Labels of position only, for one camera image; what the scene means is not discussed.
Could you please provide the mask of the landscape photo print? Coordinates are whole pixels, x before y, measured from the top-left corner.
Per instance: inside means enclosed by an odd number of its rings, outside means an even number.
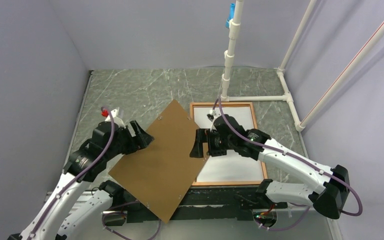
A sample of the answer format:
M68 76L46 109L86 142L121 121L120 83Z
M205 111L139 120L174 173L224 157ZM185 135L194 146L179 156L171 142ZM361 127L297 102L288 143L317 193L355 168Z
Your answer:
M257 128L254 107L250 102L228 102L223 105L223 112L234 117L245 130ZM264 163L228 150L227 155L208 158L196 177L196 183L202 185L259 184L265 175Z

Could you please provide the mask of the brown backing board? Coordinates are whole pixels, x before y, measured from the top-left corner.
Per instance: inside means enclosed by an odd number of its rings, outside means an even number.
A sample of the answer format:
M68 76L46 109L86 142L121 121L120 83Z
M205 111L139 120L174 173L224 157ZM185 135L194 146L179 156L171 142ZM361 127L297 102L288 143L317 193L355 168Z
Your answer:
M172 100L146 132L145 149L123 155L108 174L165 224L180 205L209 156L190 157L198 125Z

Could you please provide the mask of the wooden picture frame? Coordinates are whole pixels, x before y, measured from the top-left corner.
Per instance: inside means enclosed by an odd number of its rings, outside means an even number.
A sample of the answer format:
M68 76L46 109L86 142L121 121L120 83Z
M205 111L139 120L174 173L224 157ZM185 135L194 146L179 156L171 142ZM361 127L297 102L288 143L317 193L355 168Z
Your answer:
M212 104L212 103L191 103L190 105L190 113L192 118L194 119L195 123L198 125L198 129L206 129L209 130L211 126L211 121L207 118L207 114L210 112L210 110L216 110L218 113L220 113L219 106L217 104ZM228 120L225 117L224 113L224 120L227 123L227 125L234 131L235 134L238 134L233 127L228 123ZM246 136L238 135L240 138L242 138L245 141L245 146L248 148L248 156L243 156L244 158L250 158L255 161L259 161L258 154L259 151L261 151L263 148L261 147L262 144L265 144L269 139L270 136L266 133L263 133L262 131L258 130L258 128L251 128L251 129L246 129L247 134ZM208 143L203 144L203 152L204 152L204 157L206 158L206 162L211 157L208 154ZM265 177L266 179L268 177L267 170L266 170L266 165L265 165ZM222 183L222 184L211 184L211 185L204 185L204 184L198 184L196 183L196 179L194 182L195 186L246 186L246 185L258 185L256 183L254 184L227 184L227 183Z

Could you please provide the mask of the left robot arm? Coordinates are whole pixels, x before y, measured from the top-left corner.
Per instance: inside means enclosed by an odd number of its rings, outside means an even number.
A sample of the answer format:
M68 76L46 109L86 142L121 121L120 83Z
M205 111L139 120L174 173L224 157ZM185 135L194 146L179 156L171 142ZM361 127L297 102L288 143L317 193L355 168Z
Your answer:
M102 121L80 148L71 153L60 179L42 209L20 233L10 240L69 240L84 229L94 214L119 210L127 206L125 190L117 183L102 182L97 191L77 210L72 208L97 176L107 168L108 161L117 155L129 155L150 145L154 138L135 121L134 131L116 120Z

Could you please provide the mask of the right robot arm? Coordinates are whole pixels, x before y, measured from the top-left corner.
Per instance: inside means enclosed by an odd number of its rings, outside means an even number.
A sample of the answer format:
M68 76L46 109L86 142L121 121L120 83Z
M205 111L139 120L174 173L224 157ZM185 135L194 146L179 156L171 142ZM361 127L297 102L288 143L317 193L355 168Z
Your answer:
M228 114L214 118L211 128L196 130L189 156L219 157L226 155L228 150L245 158L273 164L301 181L282 183L273 179L263 180L255 194L260 207L286 202L311 206L319 214L334 220L344 213L350 193L349 172L344 166L330 167L312 161L283 147L261 130L244 129Z

